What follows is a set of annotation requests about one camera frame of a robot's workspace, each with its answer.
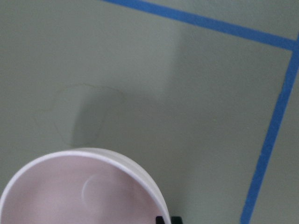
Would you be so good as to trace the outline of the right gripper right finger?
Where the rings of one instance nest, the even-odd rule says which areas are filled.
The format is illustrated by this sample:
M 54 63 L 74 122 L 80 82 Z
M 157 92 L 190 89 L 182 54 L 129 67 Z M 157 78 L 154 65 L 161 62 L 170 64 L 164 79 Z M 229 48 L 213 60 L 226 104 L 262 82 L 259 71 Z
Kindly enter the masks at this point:
M 172 224 L 182 224 L 182 217 L 180 216 L 172 216 L 171 217 Z

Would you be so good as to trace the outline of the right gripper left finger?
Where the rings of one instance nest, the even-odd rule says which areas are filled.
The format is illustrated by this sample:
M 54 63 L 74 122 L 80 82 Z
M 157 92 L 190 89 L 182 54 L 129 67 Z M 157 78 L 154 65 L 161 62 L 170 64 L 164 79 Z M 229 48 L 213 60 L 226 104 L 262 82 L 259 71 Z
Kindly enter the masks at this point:
M 156 224 L 164 224 L 164 219 L 162 216 L 157 216 L 155 221 L 156 221 Z

